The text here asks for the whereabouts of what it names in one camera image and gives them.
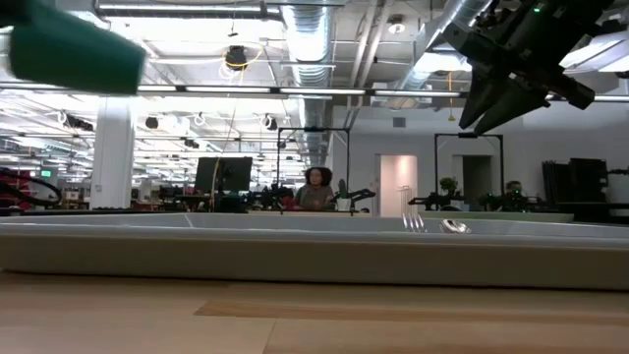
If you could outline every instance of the white column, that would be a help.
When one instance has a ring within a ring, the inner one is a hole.
[[[100,98],[89,207],[129,207],[134,163],[134,99]]]

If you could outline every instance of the pipe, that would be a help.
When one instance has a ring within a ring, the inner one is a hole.
[[[361,79],[358,83],[359,88],[363,88],[365,86],[365,83],[367,82],[367,76],[370,74],[370,70],[372,69],[373,58],[375,57],[375,52],[377,51],[377,47],[380,43],[380,38],[382,37],[382,33],[384,32],[384,27],[386,26],[386,21],[389,18],[389,13],[391,12],[391,6],[393,5],[393,2],[393,0],[385,0],[384,5],[382,6],[380,21],[377,24],[377,29],[375,30],[372,45],[370,45],[370,51],[367,54],[365,67],[363,68]]]
[[[365,49],[367,48],[367,41],[370,38],[370,33],[372,32],[372,24],[373,19],[375,17],[375,8],[377,7],[377,0],[370,0],[369,7],[367,8],[367,13],[365,14],[366,22],[365,29],[363,29],[363,33],[361,34],[361,38],[358,43],[358,49],[356,50],[356,59],[354,60],[354,66],[352,67],[352,75],[350,75],[349,86],[353,87],[356,83],[356,78],[358,77],[358,71],[361,68],[361,63],[363,62],[363,55],[365,55]]]
[[[277,6],[253,5],[186,5],[182,3],[115,2],[94,4],[94,13],[103,18],[148,19],[231,19],[282,21]]]
[[[330,7],[282,6],[292,61],[326,63],[330,56],[332,13]],[[329,67],[294,66],[293,78],[298,87],[327,88]],[[328,128],[332,124],[330,107],[325,100],[300,99],[299,113],[303,127]],[[304,133],[304,147],[311,165],[323,165],[327,154],[328,134]]]

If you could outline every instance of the black frame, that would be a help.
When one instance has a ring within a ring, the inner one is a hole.
[[[347,186],[347,190],[350,190],[350,130],[346,128],[278,128],[277,129],[277,175],[275,178],[275,182],[279,185],[279,165],[280,165],[280,152],[282,150],[282,132],[305,132],[305,133],[324,133],[324,132],[345,132],[347,135],[347,168],[345,175],[345,183]]]
[[[504,195],[504,137],[501,134],[483,134],[476,135],[474,133],[459,133],[459,134],[435,134],[434,135],[434,192],[439,194],[439,153],[438,143],[439,137],[457,137],[459,139],[478,139],[485,138],[497,138],[500,143],[500,193]]]

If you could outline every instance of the woman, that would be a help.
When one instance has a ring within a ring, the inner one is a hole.
[[[321,210],[334,197],[330,187],[332,171],[325,167],[313,167],[306,171],[306,186],[297,191],[295,196],[296,210]]]

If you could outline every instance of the computer monitor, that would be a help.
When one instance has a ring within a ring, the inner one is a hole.
[[[252,178],[251,157],[202,157],[197,166],[197,179],[195,189],[198,191],[211,191],[214,167],[219,161],[216,171],[216,191],[248,191]]]

